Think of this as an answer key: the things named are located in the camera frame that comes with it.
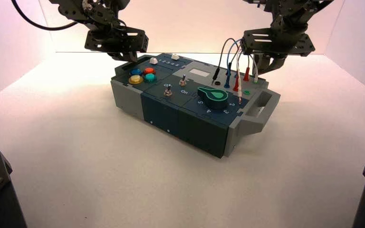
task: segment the white tabletop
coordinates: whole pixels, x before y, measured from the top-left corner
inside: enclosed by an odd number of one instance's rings
[[[263,132],[222,159],[116,108],[119,64],[57,53],[0,92],[0,150],[29,227],[352,225],[365,182],[365,86],[334,62],[289,57],[263,75],[280,103]]]

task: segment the rotary knob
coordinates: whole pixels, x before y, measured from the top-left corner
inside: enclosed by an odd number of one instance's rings
[[[227,98],[229,95],[226,91],[221,89],[198,87],[198,96],[210,109],[220,110],[228,105]]]

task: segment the white backdrop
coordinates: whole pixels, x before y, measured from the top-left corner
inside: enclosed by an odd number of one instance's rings
[[[345,2],[327,56],[365,84],[365,4],[358,0]]]
[[[50,26],[69,23],[58,13],[58,5],[40,0]],[[315,15],[307,33],[316,54],[325,53],[343,0],[335,0]],[[218,53],[228,37],[240,38],[245,30],[269,28],[270,13],[243,0],[131,0],[120,19],[146,31],[148,52]],[[52,32],[57,52],[85,52],[87,28],[77,25]]]
[[[37,1],[18,0],[26,15],[45,25]],[[54,53],[50,33],[28,24],[9,0],[0,0],[0,91]]]

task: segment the yellow button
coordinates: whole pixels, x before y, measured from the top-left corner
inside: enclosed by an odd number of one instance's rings
[[[144,78],[143,78],[143,77],[141,77],[140,75],[132,75],[132,76],[129,78],[129,83],[131,83],[131,84],[139,84],[139,83],[141,83],[143,80],[144,80]]]

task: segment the carrying handle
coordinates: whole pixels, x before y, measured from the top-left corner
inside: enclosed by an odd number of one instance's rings
[[[259,133],[269,120],[280,99],[277,94],[268,89],[262,89],[250,100],[251,107],[241,116],[240,134]]]

